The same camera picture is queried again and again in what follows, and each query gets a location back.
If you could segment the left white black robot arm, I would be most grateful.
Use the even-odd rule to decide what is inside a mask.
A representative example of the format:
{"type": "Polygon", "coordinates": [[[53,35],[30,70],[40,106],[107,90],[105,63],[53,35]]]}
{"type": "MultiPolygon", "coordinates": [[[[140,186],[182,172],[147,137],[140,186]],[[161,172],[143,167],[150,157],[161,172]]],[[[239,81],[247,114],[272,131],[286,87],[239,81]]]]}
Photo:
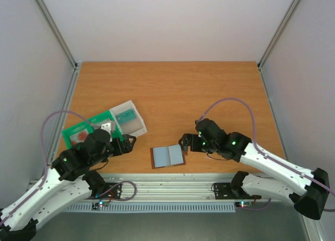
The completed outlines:
{"type": "Polygon", "coordinates": [[[99,207],[106,206],[105,198],[121,201],[122,184],[109,186],[92,167],[130,153],[135,142],[134,136],[112,139],[108,131],[97,129],[63,151],[40,181],[1,210],[1,240],[32,240],[49,220],[81,200],[97,199],[99,207]]]}

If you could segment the brown leather card holder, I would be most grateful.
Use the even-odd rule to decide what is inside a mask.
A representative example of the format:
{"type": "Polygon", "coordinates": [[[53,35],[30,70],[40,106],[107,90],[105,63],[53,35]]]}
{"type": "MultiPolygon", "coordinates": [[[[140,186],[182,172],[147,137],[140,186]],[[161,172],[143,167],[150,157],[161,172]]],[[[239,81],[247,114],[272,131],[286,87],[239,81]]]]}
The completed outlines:
{"type": "Polygon", "coordinates": [[[152,169],[181,166],[186,164],[182,148],[176,145],[154,147],[151,151],[152,169]]]}

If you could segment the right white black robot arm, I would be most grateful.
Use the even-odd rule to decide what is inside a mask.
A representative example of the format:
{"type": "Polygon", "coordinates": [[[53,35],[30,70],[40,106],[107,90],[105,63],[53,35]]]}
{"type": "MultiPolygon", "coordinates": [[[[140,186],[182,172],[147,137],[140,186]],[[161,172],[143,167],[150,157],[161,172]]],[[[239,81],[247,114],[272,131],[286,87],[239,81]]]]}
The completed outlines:
{"type": "Polygon", "coordinates": [[[236,198],[249,195],[286,202],[312,220],[319,220],[326,211],[329,177],[325,170],[310,170],[290,163],[241,133],[226,133],[213,120],[203,119],[196,123],[195,129],[195,134],[185,133],[179,140],[182,151],[216,153],[225,160],[252,166],[270,176],[261,178],[246,171],[237,172],[230,183],[236,198]]]}

